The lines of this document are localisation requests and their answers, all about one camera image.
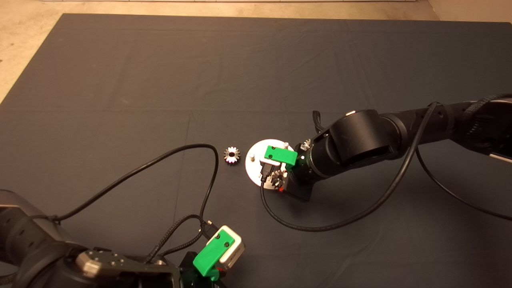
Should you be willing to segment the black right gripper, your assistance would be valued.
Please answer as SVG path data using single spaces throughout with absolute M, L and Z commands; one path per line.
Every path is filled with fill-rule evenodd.
M 309 201 L 313 186 L 318 182 L 318 174 L 310 166 L 308 155 L 298 155 L 295 164 L 293 166 L 288 164 L 286 169 L 285 186 L 280 186 L 279 192 L 285 192 L 287 195 L 300 201 Z

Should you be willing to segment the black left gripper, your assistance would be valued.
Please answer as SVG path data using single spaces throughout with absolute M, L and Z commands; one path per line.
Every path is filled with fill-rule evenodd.
M 198 253 L 186 253 L 182 259 L 179 268 L 181 272 L 182 288 L 226 288 L 221 281 L 212 281 L 210 278 L 203 277 L 195 268 L 193 260 Z M 225 277 L 227 270 L 219 268 L 219 277 Z

